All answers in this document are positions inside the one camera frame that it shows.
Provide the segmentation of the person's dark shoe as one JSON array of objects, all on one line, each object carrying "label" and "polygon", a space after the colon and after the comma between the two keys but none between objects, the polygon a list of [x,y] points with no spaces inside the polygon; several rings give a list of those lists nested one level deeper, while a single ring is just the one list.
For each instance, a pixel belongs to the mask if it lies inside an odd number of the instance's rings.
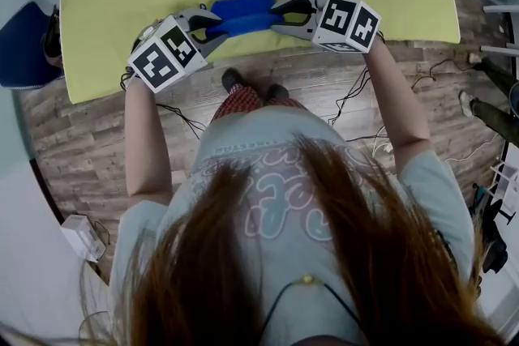
[{"label": "person's dark shoe", "polygon": [[270,100],[286,100],[290,98],[288,90],[277,83],[270,85],[265,93],[264,101]]},{"label": "person's dark shoe", "polygon": [[242,75],[235,68],[228,68],[221,76],[221,83],[226,92],[231,95],[235,88],[246,85]]}]

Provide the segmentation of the black equipment pile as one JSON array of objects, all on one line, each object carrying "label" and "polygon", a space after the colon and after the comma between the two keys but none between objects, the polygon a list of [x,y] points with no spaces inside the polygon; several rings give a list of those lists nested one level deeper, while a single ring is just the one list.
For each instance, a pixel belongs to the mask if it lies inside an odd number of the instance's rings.
[{"label": "black equipment pile", "polygon": [[486,189],[477,183],[472,185],[474,197],[469,205],[469,213],[473,220],[480,220],[483,247],[486,251],[483,260],[483,273],[493,271],[498,273],[508,261],[507,244],[500,235],[495,222],[496,217],[501,214],[506,216],[502,210],[503,201],[501,199],[491,202],[491,199],[484,201],[487,197]]}]

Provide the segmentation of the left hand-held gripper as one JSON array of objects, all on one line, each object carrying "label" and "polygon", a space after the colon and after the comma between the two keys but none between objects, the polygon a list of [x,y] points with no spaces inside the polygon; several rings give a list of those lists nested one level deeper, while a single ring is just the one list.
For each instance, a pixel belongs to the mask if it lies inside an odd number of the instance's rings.
[{"label": "left hand-held gripper", "polygon": [[205,67],[208,57],[227,40],[226,34],[194,41],[185,31],[213,28],[221,18],[205,9],[185,9],[178,21],[169,15],[143,31],[142,39],[127,59],[128,65],[154,92],[177,83]]}]

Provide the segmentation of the blue chair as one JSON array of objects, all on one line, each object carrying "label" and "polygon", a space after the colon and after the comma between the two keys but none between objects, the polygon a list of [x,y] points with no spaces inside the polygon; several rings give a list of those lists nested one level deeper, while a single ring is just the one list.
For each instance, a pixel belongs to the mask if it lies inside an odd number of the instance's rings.
[{"label": "blue chair", "polygon": [[42,88],[64,77],[58,12],[47,15],[32,0],[0,28],[0,86],[11,90]]}]

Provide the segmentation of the person's right dark shoe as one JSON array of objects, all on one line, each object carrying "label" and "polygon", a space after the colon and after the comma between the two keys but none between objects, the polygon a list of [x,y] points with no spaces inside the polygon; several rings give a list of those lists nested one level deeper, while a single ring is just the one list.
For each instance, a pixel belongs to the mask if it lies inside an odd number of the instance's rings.
[{"label": "person's right dark shoe", "polygon": [[264,101],[270,100],[286,100],[290,98],[288,90],[277,83],[270,85],[265,93]]}]

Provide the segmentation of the white table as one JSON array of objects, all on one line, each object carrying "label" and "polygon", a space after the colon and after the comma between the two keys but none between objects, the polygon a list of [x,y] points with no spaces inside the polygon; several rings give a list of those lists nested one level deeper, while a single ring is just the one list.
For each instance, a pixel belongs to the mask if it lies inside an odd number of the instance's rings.
[{"label": "white table", "polygon": [[[483,12],[488,13],[500,13],[500,14],[519,14],[519,5],[491,5],[484,6]],[[492,46],[481,46],[480,50],[483,53],[498,53],[509,57],[519,58],[519,43],[508,42],[505,47],[492,47]]]}]

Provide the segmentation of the person's right forearm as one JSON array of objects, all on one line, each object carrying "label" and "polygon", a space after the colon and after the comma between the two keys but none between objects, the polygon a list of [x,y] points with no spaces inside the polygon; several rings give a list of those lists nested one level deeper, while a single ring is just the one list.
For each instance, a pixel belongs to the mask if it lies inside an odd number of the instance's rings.
[{"label": "person's right forearm", "polygon": [[364,59],[401,173],[416,155],[432,149],[427,114],[380,36],[374,37]]}]

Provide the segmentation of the person's red checked trousers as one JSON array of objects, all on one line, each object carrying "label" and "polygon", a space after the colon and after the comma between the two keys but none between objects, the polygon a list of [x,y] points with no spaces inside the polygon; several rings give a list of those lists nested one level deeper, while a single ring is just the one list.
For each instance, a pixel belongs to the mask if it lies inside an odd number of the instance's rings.
[{"label": "person's red checked trousers", "polygon": [[250,113],[265,106],[286,106],[292,108],[305,109],[298,101],[291,97],[286,100],[270,100],[264,101],[262,97],[253,87],[244,86],[235,88],[231,95],[223,101],[212,117],[212,121],[216,121],[224,116],[235,113]]}]

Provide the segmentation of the person's pale printed t-shirt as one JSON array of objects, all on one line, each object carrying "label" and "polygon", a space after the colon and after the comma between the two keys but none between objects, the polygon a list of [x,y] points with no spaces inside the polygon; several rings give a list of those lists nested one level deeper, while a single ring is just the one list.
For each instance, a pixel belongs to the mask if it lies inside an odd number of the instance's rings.
[{"label": "person's pale printed t-shirt", "polygon": [[[162,234],[189,211],[225,162],[251,172],[236,229],[247,275],[263,291],[264,311],[286,284],[306,274],[329,284],[354,309],[337,271],[331,229],[294,144],[298,133],[333,146],[356,172],[371,167],[369,158],[305,109],[266,106],[217,119],[204,132],[191,175],[171,203],[143,201],[122,216],[109,284],[114,321],[121,318],[123,280],[135,244],[142,243],[139,262],[145,265]],[[266,345],[292,346],[325,336],[356,344],[362,340],[358,325],[324,287],[289,288],[268,324]]]}]

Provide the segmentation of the person's left forearm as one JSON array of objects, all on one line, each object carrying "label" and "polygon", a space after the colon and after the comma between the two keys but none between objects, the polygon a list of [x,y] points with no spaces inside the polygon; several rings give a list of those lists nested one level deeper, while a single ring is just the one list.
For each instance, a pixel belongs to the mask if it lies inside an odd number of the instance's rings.
[{"label": "person's left forearm", "polygon": [[125,174],[131,205],[169,205],[173,185],[169,153],[153,92],[134,78],[125,93]]}]

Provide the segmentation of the blue cloth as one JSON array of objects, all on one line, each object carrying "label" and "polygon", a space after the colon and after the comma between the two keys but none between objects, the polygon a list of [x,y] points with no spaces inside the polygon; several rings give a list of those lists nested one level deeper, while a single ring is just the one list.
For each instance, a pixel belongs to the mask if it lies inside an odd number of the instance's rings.
[{"label": "blue cloth", "polygon": [[284,23],[282,15],[270,12],[276,0],[216,0],[210,11],[221,22],[206,30],[206,37],[226,34],[235,37],[251,32],[269,30],[274,24]]}]

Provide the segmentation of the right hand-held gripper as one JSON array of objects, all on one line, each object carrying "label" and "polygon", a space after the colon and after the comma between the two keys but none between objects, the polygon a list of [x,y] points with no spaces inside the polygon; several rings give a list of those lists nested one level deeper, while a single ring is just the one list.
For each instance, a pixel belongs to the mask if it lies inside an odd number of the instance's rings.
[{"label": "right hand-held gripper", "polygon": [[[313,0],[279,0],[270,11],[313,11]],[[368,53],[381,16],[361,0],[327,0],[315,30],[314,21],[282,22],[270,29],[311,42],[335,53]]]}]

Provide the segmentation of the person's left dark shoe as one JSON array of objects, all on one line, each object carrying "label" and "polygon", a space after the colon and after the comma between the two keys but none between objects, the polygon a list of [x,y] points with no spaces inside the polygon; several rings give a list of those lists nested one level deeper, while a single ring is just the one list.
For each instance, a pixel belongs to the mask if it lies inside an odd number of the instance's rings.
[{"label": "person's left dark shoe", "polygon": [[221,83],[226,92],[231,95],[235,88],[246,85],[242,75],[235,68],[228,68],[221,76]]}]

